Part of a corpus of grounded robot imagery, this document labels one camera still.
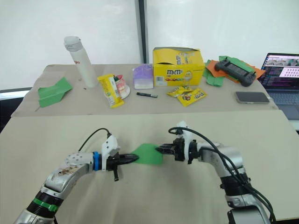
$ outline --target orange paper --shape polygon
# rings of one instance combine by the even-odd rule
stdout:
[[[231,78],[226,72],[224,72],[222,70],[216,71],[215,70],[215,64],[216,63],[218,63],[218,61],[211,60],[209,65],[206,67],[207,69],[209,69],[209,71],[212,73],[212,75],[214,77],[226,77],[226,78],[234,81],[235,83],[239,83],[239,81]],[[256,72],[256,79],[258,79],[260,76],[262,76],[262,74],[265,72],[265,70],[258,69],[254,66],[251,66],[250,64],[247,64],[247,65],[250,66],[251,68],[253,68],[254,71]]]

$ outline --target black cable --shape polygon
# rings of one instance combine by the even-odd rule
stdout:
[[[241,184],[247,191],[249,191],[254,197],[256,197],[267,208],[267,210],[270,213],[270,218],[269,218],[270,222],[273,223],[273,224],[276,223],[276,218],[275,218],[275,215],[274,215],[274,212],[273,212],[273,207],[272,207],[271,203],[269,202],[269,200],[264,195],[262,195],[258,190],[256,190],[255,188],[253,188],[253,187],[251,187],[251,186],[248,185],[249,183],[246,180],[243,179],[243,177],[241,176],[241,174],[239,173],[237,167],[231,161],[231,159],[228,158],[223,153],[221,153],[219,151],[219,149],[215,146],[215,144],[213,142],[211,142],[206,136],[204,136],[204,135],[200,134],[199,132],[194,131],[194,130],[192,130],[190,128],[186,128],[186,127],[172,127],[172,128],[170,128],[168,130],[168,132],[170,134],[179,134],[177,132],[172,132],[172,130],[186,130],[186,131],[192,132],[193,134],[198,135],[199,137],[203,138],[206,142],[208,142],[212,146],[213,149],[206,148],[206,147],[202,147],[202,149],[208,150],[208,151],[213,151],[213,152],[217,153],[219,155],[219,157],[220,157],[223,165],[228,170],[228,172],[232,175],[232,177],[239,184]],[[235,171],[236,174],[234,174],[231,171],[230,167],[226,163],[226,160],[231,164],[231,166],[233,167],[233,169],[234,169],[234,171]]]
[[[58,224],[55,216],[54,216],[54,224]]]
[[[80,149],[78,150],[78,152],[81,151],[81,149],[83,148],[83,146],[86,144],[86,142],[95,134],[97,133],[98,131],[100,130],[105,130],[107,132],[107,138],[109,138],[109,136],[111,135],[111,133],[108,131],[108,129],[102,127],[102,128],[99,128],[97,130],[95,130],[91,135],[89,135],[89,137],[85,140],[85,142],[82,144],[82,146],[80,147]]]

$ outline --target black marker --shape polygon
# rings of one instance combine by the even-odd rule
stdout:
[[[153,97],[153,98],[157,98],[158,95],[155,94],[149,94],[149,93],[143,93],[143,92],[138,92],[136,93],[138,96],[144,96],[144,97]]]

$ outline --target laptop screen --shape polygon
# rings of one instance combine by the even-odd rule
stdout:
[[[268,53],[258,79],[265,89],[299,90],[299,54]]]

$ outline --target white thermos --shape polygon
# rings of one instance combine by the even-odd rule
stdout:
[[[77,36],[67,36],[64,38],[64,45],[70,52],[86,86],[88,88],[97,86],[99,84],[97,76],[80,38]]]

